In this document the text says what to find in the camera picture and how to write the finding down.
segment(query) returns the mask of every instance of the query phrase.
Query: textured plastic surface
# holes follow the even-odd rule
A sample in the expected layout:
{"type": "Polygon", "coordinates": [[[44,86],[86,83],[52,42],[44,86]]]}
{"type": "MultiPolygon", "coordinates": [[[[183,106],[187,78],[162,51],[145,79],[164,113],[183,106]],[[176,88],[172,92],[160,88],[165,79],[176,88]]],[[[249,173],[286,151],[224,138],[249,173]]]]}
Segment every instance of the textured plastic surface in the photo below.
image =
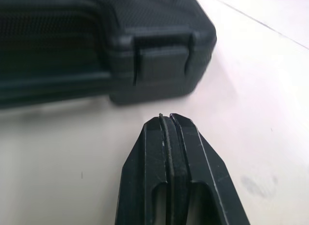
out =
{"type": "Polygon", "coordinates": [[[129,154],[115,224],[249,225],[249,221],[223,160],[190,119],[171,114],[148,121],[129,154]]]}
{"type": "Polygon", "coordinates": [[[196,0],[0,0],[0,106],[188,94],[215,42],[196,0]]]}

